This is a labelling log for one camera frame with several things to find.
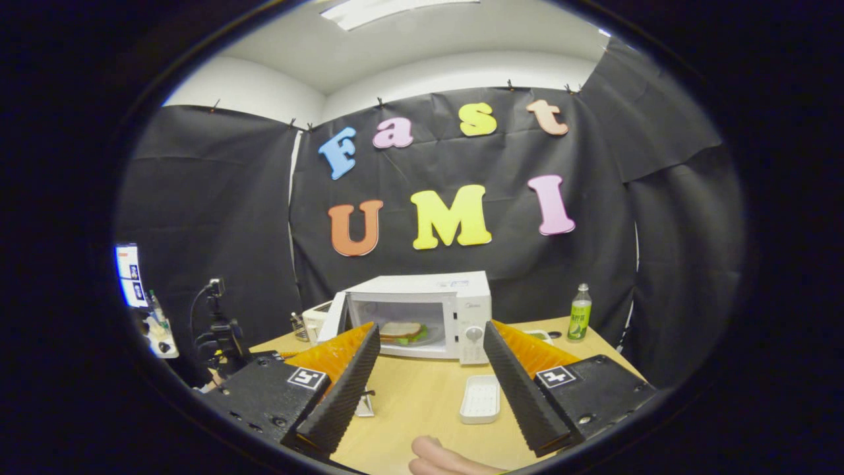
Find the microwave window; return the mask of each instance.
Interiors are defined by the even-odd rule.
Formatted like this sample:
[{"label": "microwave window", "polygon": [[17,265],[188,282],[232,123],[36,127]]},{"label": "microwave window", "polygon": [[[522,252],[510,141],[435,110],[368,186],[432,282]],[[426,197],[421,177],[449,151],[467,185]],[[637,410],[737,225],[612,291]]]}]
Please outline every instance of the microwave window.
[{"label": "microwave window", "polygon": [[361,325],[375,322],[381,328],[382,346],[446,350],[442,303],[356,301],[352,305]]}]

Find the ceiling light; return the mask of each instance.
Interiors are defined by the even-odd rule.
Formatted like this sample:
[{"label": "ceiling light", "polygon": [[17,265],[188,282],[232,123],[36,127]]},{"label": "ceiling light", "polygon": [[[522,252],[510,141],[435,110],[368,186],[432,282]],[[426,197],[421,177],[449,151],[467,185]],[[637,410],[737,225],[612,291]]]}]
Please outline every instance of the ceiling light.
[{"label": "ceiling light", "polygon": [[448,3],[480,3],[480,0],[348,0],[320,15],[349,31],[392,14]]}]

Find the black curtain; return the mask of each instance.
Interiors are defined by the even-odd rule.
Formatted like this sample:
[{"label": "black curtain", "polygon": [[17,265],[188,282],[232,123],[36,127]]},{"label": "black curtain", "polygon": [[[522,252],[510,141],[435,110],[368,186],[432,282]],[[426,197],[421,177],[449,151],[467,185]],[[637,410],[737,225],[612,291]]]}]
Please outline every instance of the black curtain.
[{"label": "black curtain", "polygon": [[677,385],[726,328],[744,263],[739,177],[706,113],[679,82],[615,39],[579,95],[627,188],[639,269],[624,354]]},{"label": "black curtain", "polygon": [[[562,111],[568,134],[543,131],[526,107],[546,100]],[[467,137],[458,110],[485,102],[497,121],[494,133]],[[377,149],[376,126],[392,117],[412,122],[414,142]],[[346,127],[354,168],[332,180],[318,149]],[[636,271],[633,215],[600,123],[579,97],[562,90],[478,88],[391,101],[383,108],[349,114],[303,134],[296,162],[290,223],[303,304],[327,301],[335,292],[375,276],[486,270],[493,318],[503,322],[568,315],[577,285],[587,282],[593,298],[592,327],[608,341],[621,337],[630,311]],[[527,181],[563,177],[561,194],[573,232],[544,236],[536,193]],[[459,188],[485,186],[484,219],[492,241],[463,247],[442,242],[416,250],[416,206],[410,196],[436,191],[451,206]],[[350,236],[364,235],[361,202],[380,199],[378,244],[369,254],[345,257],[331,244],[327,214],[335,205],[355,207]]]},{"label": "black curtain", "polygon": [[[191,346],[193,299],[223,277],[224,314],[254,345],[289,332],[301,311],[288,233],[289,170],[296,128],[207,107],[168,106],[152,118],[129,162],[116,240],[138,243],[144,285]],[[205,298],[196,336],[210,323]]]}]

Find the white microwave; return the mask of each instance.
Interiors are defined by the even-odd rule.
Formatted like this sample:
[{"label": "white microwave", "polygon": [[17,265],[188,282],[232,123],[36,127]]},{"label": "white microwave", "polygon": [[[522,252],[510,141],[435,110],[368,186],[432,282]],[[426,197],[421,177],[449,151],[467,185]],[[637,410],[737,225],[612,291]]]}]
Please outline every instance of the white microwave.
[{"label": "white microwave", "polygon": [[421,330],[411,338],[382,338],[382,354],[489,362],[484,329],[491,319],[491,299],[483,271],[376,277],[339,292],[332,302],[306,310],[302,317],[315,344],[369,322],[382,329],[393,322]]}]

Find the monitor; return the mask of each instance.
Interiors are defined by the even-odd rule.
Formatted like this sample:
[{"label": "monitor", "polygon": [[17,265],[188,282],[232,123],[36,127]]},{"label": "monitor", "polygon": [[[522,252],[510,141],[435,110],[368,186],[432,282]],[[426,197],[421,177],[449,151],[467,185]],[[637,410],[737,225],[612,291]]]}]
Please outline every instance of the monitor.
[{"label": "monitor", "polygon": [[126,305],[133,308],[149,309],[146,293],[141,283],[141,271],[138,267],[138,245],[135,243],[117,244],[117,274]]}]

